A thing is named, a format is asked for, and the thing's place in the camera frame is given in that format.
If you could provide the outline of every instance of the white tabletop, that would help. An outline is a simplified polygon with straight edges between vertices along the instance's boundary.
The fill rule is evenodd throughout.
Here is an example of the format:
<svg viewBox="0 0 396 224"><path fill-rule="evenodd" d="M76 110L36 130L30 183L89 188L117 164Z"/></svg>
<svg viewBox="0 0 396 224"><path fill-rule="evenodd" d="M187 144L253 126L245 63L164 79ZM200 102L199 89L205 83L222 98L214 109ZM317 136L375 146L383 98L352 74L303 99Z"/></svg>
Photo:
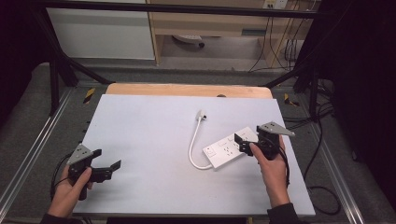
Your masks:
<svg viewBox="0 0 396 224"><path fill-rule="evenodd" d="M101 148L93 167L122 160L111 180L94 184L76 215L259 216L270 208L262 174L253 157L242 156L217 170L197 170L188 151L203 109L192 157L205 166L202 151L245 127L274 121L284 126L276 100L192 96L103 95L83 145ZM299 216L315 214L290 140L290 199Z"/></svg>

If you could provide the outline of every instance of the white power strip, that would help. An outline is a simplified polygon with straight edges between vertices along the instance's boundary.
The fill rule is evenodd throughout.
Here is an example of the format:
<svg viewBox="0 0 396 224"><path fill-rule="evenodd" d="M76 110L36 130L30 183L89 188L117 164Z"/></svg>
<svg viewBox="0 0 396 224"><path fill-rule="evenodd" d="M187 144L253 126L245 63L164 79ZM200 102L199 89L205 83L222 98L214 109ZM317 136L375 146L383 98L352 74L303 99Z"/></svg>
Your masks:
<svg viewBox="0 0 396 224"><path fill-rule="evenodd" d="M259 141L257 134L251 131L249 127L236 132L236 134L241 136L245 141ZM239 145L233 140L233 135L234 133L208 147L204 147L203 151L214 168L219 168L221 165L245 154L239 151Z"/></svg>

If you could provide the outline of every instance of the floor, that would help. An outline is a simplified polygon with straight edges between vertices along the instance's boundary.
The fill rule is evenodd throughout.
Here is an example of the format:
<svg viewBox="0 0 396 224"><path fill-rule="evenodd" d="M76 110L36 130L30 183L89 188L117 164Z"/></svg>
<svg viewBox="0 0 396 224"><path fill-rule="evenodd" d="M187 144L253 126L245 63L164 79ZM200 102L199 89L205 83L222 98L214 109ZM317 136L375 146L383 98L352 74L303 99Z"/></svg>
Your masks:
<svg viewBox="0 0 396 224"><path fill-rule="evenodd" d="M103 77L114 78L118 82L160 82L160 83L193 83L193 84L222 84L257 86L267 83L287 72L287 69L266 69L265 61L260 60L260 45L252 38L225 38L205 37L205 47L180 43L171 36L165 38L163 62L155 65L153 62L85 60L84 64ZM288 64L280 59L286 67ZM249 70L265 68L256 72ZM59 160L60 155L76 146L84 137L84 130L89 128L95 106L100 95L106 91L106 86L94 83L90 78L78 74L81 82L70 92L70 101L64 106L63 114L56 121L56 125L49 130L50 135L45 141L37 143L35 140L46 122L50 121L50 89L48 67L37 67L33 79L14 108L9 121L0 130L0 156L11 160L0 160L3 168L0 180L0 190L3 197L0 205L6 204L4 192L17 192L15 198L8 199L12 205L6 207L6 222L19 221L20 223L37 223L41 215L49 206L50 200L46 189L49 185L50 174ZM274 97L284 117L306 117L306 94L295 94L292 85L295 78L283 82L272 89ZM88 105L81 102L87 90L95 87L95 94ZM285 104L285 93L294 104ZM320 103L326 97L319 98ZM328 116L323 119L323 142L331 151L331 161L335 161L339 172L342 173L347 188L350 190L353 202L357 205L364 223L396 223L396 215L376 186L370 172L364 164L351 159L351 151L347 140L340 130L336 118ZM318 125L305 125L295 130L299 136L292 140L301 170L305 170L317 146ZM39 155L33 155L32 146L40 148ZM36 157L36 161L29 164L31 172L21 179L15 189L8 189L14 181L26 155ZM321 185L338 192L340 183L332 179L334 171L329 166L326 153L320 152L308 173L307 186ZM326 191L313 190L311 200L318 207L327 211L336 208L336 201ZM351 221L347 206L342 206L341 212L335 216L328 216L317 211L315 217L306 217L304 220L314 223L360 223ZM264 218L254 218L254 223L267 223Z"/></svg>

